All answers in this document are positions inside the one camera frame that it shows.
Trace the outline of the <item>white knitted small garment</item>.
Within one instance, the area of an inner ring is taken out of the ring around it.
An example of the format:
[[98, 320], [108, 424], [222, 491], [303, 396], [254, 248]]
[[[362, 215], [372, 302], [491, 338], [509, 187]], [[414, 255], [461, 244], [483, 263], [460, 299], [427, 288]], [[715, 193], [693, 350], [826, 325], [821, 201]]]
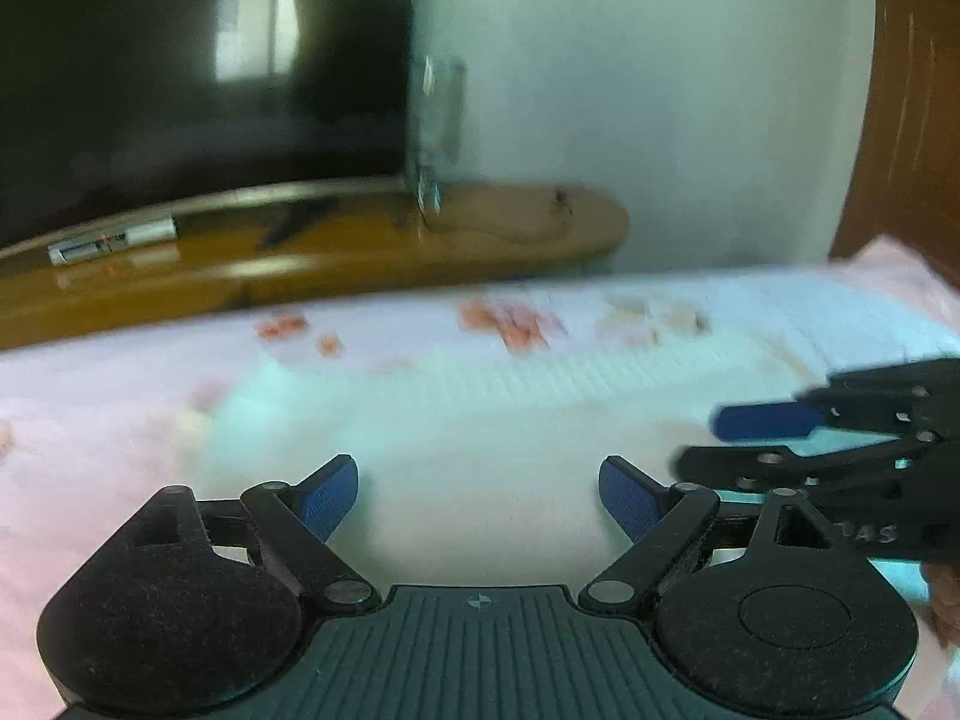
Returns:
[[779, 400], [816, 378], [791, 349], [740, 332], [381, 371], [264, 362], [213, 408], [187, 465], [201, 493], [228, 497], [348, 454], [374, 533], [532, 530], [587, 511], [605, 457], [667, 483], [670, 459], [708, 442], [719, 405]]

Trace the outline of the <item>pink floral bed sheet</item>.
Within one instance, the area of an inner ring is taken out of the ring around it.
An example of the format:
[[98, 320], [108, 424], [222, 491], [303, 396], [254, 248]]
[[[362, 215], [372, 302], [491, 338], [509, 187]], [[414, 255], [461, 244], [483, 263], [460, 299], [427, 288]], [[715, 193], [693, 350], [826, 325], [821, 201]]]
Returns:
[[[914, 252], [878, 241], [848, 263], [483, 284], [251, 310], [2, 359], [2, 712], [47, 718], [60, 697], [34, 644], [37, 616], [156, 489], [187, 484], [213, 408], [264, 362], [381, 371], [436, 356], [505, 361], [721, 332], [791, 349], [828, 372], [958, 349], [958, 293]], [[579, 587], [625, 547], [602, 511], [545, 527], [483, 520], [457, 535], [374, 533], [359, 501], [335, 549], [381, 587]]]

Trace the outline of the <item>brown wooden tv cabinet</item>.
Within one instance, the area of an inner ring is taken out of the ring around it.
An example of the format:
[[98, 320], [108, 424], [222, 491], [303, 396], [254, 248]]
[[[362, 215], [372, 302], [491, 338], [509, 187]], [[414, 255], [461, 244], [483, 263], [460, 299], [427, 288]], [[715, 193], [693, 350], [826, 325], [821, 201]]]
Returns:
[[2, 263], [2, 344], [14, 349], [149, 323], [329, 296], [522, 278], [601, 260], [630, 216], [582, 185], [454, 184], [438, 211], [404, 192], [338, 200], [274, 247], [280, 210], [184, 218], [176, 239], [75, 265]]

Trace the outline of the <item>silver set-top box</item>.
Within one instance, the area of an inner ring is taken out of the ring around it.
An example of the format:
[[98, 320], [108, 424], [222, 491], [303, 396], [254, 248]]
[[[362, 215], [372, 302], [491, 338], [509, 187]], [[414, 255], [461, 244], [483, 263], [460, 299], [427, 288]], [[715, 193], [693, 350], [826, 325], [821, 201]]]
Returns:
[[105, 227], [101, 231], [85, 232], [76, 238], [54, 242], [47, 248], [47, 255], [52, 265], [73, 265], [177, 238], [176, 222], [172, 216], [166, 216], [144, 223]]

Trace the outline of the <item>clear glass table lamp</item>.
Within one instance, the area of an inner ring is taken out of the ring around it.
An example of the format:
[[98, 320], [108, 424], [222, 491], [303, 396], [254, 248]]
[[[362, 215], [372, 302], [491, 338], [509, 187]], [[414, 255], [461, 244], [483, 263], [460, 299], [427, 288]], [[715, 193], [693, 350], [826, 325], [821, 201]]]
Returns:
[[459, 160], [466, 64], [420, 55], [410, 75], [407, 177], [421, 215], [443, 208], [441, 177]]

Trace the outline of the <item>large black flat television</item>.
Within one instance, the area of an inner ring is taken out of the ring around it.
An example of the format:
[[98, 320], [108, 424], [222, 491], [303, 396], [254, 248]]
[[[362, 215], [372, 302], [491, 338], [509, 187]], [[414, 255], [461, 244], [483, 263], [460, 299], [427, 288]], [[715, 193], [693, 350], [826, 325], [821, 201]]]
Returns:
[[413, 0], [2, 0], [2, 241], [394, 177]]

